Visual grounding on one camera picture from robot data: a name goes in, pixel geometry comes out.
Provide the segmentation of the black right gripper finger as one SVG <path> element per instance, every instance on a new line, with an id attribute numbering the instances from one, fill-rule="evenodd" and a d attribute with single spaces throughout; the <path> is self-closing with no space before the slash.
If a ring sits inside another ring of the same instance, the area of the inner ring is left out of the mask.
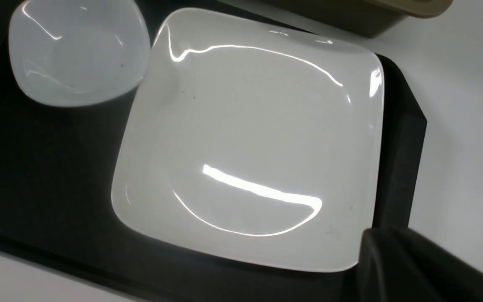
<path id="1" fill-rule="evenodd" d="M 483 273 L 410 228 L 370 228 L 355 268 L 360 302 L 483 302 Z"/>

